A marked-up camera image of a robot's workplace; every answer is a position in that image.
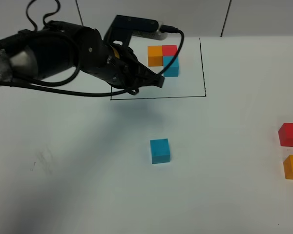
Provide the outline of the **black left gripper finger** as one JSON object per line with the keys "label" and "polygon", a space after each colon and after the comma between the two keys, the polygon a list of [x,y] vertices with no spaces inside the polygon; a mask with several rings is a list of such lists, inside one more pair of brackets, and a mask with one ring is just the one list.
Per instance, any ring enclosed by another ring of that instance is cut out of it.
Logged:
{"label": "black left gripper finger", "polygon": [[165,78],[162,75],[159,75],[149,68],[141,64],[138,60],[134,60],[134,87],[146,87],[146,86],[155,86],[162,88]]}

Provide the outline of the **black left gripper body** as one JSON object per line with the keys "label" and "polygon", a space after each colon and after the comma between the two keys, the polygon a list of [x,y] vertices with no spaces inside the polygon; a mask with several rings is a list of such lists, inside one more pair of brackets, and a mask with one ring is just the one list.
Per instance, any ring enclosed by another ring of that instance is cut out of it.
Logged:
{"label": "black left gripper body", "polygon": [[97,44],[100,66],[97,77],[118,89],[136,89],[143,84],[140,65],[130,47]]}

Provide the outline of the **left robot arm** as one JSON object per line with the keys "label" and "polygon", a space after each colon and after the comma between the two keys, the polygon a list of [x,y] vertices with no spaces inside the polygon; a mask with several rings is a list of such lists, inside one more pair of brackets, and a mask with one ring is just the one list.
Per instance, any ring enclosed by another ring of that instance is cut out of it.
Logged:
{"label": "left robot arm", "polygon": [[118,15],[104,37],[63,21],[50,21],[37,32],[19,31],[0,40],[0,81],[43,86],[46,78],[75,67],[116,89],[162,87],[164,77],[141,64],[130,48],[132,36],[161,39],[159,23]]}

